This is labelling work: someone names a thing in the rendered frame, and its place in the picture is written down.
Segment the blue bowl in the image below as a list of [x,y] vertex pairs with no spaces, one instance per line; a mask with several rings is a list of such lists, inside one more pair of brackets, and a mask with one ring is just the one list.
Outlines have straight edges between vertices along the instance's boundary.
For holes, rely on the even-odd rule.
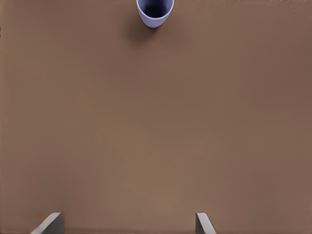
[[136,0],[139,16],[149,28],[160,27],[174,8],[175,0]]

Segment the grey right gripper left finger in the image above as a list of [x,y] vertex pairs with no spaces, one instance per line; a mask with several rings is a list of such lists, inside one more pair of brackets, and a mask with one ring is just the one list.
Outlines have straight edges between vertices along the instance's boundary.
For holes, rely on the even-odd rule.
[[31,234],[64,234],[64,214],[50,214]]

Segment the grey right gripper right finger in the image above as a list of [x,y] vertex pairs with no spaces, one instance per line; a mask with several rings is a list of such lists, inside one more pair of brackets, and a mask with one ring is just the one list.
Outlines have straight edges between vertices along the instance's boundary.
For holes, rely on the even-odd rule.
[[216,231],[206,213],[195,214],[195,233],[196,234],[216,234]]

